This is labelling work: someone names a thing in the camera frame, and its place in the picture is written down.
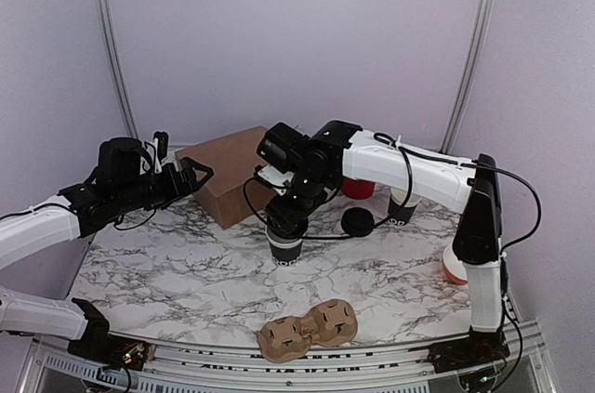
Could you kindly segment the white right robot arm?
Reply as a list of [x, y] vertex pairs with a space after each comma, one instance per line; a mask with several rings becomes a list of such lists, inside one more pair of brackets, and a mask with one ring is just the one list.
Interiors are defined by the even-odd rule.
[[467, 276], [469, 334], [432, 346], [430, 358], [442, 372], [509, 355], [503, 333], [501, 207], [490, 156], [445, 156], [343, 121], [331, 121], [311, 137], [278, 123], [265, 133], [257, 154], [266, 162], [258, 181], [276, 192], [265, 208], [268, 226], [283, 239], [303, 238], [310, 215], [344, 179], [402, 190], [459, 214], [452, 250]]

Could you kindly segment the black plastic cup lid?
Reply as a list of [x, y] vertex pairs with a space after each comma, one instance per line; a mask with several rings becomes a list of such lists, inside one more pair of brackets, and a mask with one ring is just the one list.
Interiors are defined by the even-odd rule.
[[307, 219], [299, 222], [297, 225], [290, 227], [289, 229], [281, 227], [274, 221], [269, 221], [267, 223], [266, 231], [275, 241], [294, 242], [301, 239], [306, 234], [308, 226], [309, 221]]

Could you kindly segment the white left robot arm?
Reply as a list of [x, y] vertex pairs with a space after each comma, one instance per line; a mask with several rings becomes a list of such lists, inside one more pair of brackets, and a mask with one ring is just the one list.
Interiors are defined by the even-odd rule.
[[[138, 210], [156, 213], [199, 189], [212, 168], [184, 157], [167, 161], [168, 135], [150, 141], [112, 138], [99, 146], [98, 163], [82, 183], [27, 209], [1, 218], [1, 266], [8, 266], [62, 242], [88, 239], [118, 226]], [[89, 301], [53, 300], [1, 290], [1, 329], [68, 340], [75, 356], [115, 367], [142, 368], [147, 345], [110, 333], [110, 324]]]

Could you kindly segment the black paper coffee cup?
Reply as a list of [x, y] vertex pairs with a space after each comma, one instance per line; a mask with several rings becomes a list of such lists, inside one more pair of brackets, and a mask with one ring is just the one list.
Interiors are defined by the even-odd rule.
[[296, 264], [302, 250], [302, 239], [286, 239], [276, 235], [270, 227], [265, 234], [271, 250], [271, 258], [277, 266], [289, 267]]

